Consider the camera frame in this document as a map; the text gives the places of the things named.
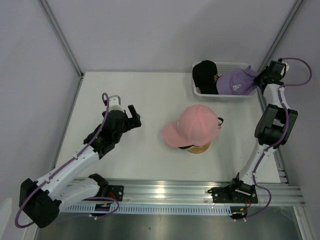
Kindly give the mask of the purple LA baseball cap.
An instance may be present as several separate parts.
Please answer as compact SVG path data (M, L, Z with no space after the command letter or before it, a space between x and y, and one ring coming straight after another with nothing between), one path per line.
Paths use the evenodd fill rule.
M254 79L259 73L251 66L247 68L235 68L234 70L225 73L217 80L217 90L219 95L239 95L246 96L251 94L257 85Z

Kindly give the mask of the white NY baseball cap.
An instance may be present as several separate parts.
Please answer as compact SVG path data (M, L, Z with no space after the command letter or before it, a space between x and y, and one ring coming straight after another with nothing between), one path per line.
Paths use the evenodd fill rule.
M181 150L192 150L192 149L198 149L198 148L202 148L202 146L195 146L195 145L189 145L189 146L181 146L181 147L178 147L179 149Z

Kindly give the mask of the pink baseball cap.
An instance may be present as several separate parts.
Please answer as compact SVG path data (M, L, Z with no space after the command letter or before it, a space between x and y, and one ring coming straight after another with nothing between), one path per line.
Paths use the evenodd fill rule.
M162 130L167 145L173 148L202 147L216 139L224 119L206 105L187 107L180 117Z

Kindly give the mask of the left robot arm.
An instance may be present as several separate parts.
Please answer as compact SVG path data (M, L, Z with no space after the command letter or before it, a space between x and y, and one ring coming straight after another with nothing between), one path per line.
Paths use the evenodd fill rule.
M82 200L105 200L109 183L99 174L87 177L84 183L68 187L83 170L97 163L112 151L124 133L141 127L141 117L133 105L128 106L131 117L119 104L107 106L103 121L83 141L82 148L70 160L37 180L27 178L20 185L19 210L15 217L17 228L21 213L39 228L50 225L60 211Z

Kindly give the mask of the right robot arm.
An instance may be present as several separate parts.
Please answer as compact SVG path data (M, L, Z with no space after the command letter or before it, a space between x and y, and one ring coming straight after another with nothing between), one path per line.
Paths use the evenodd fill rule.
M261 94L266 94L268 104L254 131L254 149L228 187L227 196L232 203L257 202L254 198L261 169L270 156L286 143L298 117L298 112L289 107L285 98L282 79L287 68L288 64L282 59L272 60L254 80Z

